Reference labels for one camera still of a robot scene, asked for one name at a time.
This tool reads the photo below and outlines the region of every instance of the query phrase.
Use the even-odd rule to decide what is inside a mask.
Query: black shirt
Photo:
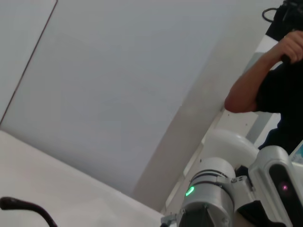
[[[260,149],[276,145],[291,154],[303,140],[303,61],[271,70],[259,88],[256,102],[257,111],[281,114],[277,128],[269,132]]]

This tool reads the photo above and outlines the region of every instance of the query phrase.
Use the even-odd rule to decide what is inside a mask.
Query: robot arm
[[[225,151],[237,151],[238,155],[233,156],[236,159],[256,153],[256,148],[241,136],[214,131],[203,150],[214,156],[201,162],[189,183],[180,213],[164,217],[161,222],[167,226],[176,222],[179,227],[232,227],[233,214],[239,207],[260,200],[271,221],[287,227],[301,225],[303,187],[286,151],[277,146],[262,149],[249,167],[251,185],[246,176],[235,177],[234,166],[222,158],[227,152],[218,157],[220,151],[216,148],[220,143]]]

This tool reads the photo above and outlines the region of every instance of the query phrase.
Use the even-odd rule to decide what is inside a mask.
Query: person
[[[290,58],[290,64],[282,63],[271,70],[284,54]],[[303,32],[294,31],[263,54],[235,82],[224,106],[233,113],[280,113],[281,120],[277,128],[269,132],[260,149],[276,145],[291,154],[303,140],[302,88]],[[259,201],[241,207],[238,212],[256,226],[280,226],[268,220]]]

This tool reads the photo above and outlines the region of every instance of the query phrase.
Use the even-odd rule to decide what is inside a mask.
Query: person's arm
[[[234,113],[257,110],[256,97],[259,87],[270,69],[286,54],[291,63],[303,59],[303,32],[290,32],[271,50],[265,53],[245,74],[232,86],[224,107]]]

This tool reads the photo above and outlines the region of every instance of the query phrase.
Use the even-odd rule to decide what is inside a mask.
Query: sleeve
[[[259,87],[256,111],[283,113],[287,109],[291,94],[289,73],[284,64],[268,73]]]

